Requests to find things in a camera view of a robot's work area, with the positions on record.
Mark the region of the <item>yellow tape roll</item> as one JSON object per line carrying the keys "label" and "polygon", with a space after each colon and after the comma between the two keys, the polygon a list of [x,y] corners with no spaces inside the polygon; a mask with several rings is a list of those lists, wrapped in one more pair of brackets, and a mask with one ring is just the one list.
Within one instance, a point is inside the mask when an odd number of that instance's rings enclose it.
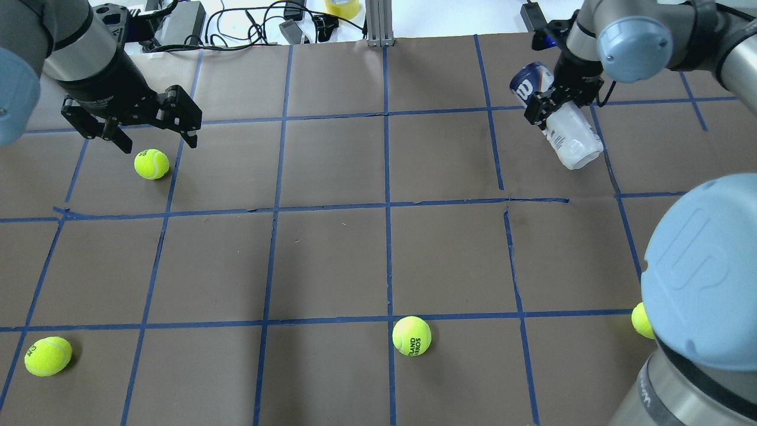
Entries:
{"label": "yellow tape roll", "polygon": [[328,14],[346,20],[351,20],[360,13],[360,1],[358,0],[326,0],[324,3]]}

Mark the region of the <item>tennis ball middle grid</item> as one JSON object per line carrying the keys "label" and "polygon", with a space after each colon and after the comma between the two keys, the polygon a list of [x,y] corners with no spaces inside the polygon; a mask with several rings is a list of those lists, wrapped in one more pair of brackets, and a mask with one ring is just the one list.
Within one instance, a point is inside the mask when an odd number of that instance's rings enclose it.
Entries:
{"label": "tennis ball middle grid", "polygon": [[144,180],[160,180],[170,170],[168,157],[158,149],[146,149],[135,156],[134,170]]}

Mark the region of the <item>white tennis ball can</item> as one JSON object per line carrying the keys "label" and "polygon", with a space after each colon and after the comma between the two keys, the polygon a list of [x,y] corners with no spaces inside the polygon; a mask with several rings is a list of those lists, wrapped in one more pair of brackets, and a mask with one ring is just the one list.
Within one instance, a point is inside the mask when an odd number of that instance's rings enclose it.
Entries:
{"label": "white tennis ball can", "polygon": [[[552,83],[552,73],[545,64],[527,64],[511,78],[509,89],[526,106],[529,95]],[[603,150],[600,137],[575,103],[569,102],[546,120],[540,129],[558,159],[568,170],[577,170],[598,158]]]}

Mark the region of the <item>aluminium frame post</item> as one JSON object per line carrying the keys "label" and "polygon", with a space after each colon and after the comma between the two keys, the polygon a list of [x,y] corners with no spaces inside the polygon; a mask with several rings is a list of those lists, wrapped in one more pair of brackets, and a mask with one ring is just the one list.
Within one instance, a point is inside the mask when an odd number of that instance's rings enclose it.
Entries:
{"label": "aluminium frame post", "polygon": [[365,1],[367,45],[390,47],[395,45],[392,23],[392,1]]}

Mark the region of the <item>black power adapter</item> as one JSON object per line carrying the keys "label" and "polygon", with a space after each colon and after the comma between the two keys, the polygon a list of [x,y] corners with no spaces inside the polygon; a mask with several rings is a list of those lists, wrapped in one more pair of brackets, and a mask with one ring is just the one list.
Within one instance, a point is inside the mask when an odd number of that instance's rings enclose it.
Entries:
{"label": "black power adapter", "polygon": [[547,25],[544,12],[536,1],[521,4],[520,16],[528,32],[537,32]]}

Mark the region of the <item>tennis ball far left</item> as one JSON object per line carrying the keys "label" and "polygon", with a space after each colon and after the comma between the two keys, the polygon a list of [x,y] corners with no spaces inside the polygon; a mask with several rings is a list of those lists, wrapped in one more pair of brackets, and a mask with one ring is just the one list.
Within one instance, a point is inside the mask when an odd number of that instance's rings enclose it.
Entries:
{"label": "tennis ball far left", "polygon": [[71,344],[62,337],[46,337],[27,348],[24,366],[37,377],[56,375],[68,366],[73,356]]}

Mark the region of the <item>tennis ball front centre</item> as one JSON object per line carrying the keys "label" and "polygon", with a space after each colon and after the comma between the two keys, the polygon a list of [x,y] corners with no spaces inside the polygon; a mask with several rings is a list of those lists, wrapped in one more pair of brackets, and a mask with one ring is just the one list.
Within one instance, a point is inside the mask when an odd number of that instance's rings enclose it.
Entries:
{"label": "tennis ball front centre", "polygon": [[630,321],[632,322],[633,329],[642,337],[646,339],[654,340],[654,328],[651,321],[647,317],[645,305],[643,302],[638,302],[630,313]]}

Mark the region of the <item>tennis ball near base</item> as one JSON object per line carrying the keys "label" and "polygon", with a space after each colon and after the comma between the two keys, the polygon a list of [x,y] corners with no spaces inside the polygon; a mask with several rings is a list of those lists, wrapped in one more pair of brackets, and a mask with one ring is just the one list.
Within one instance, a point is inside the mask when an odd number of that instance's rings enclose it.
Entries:
{"label": "tennis ball near base", "polygon": [[432,329],[423,319],[407,316],[392,329],[392,342],[401,355],[416,357],[424,354],[432,343]]}

